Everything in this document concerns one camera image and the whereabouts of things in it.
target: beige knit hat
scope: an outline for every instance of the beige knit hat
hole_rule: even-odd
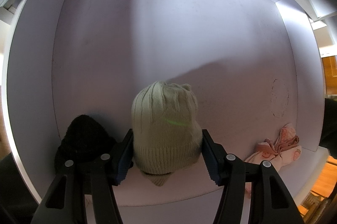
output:
[[[197,110],[188,84],[155,82],[134,99],[134,161],[155,185],[162,186],[174,171],[197,162],[202,142]]]

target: knit fabric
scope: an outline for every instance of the knit fabric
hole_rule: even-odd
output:
[[[197,111],[187,84],[155,82],[134,99],[134,161],[155,185],[162,186],[174,171],[197,162],[202,143]]]

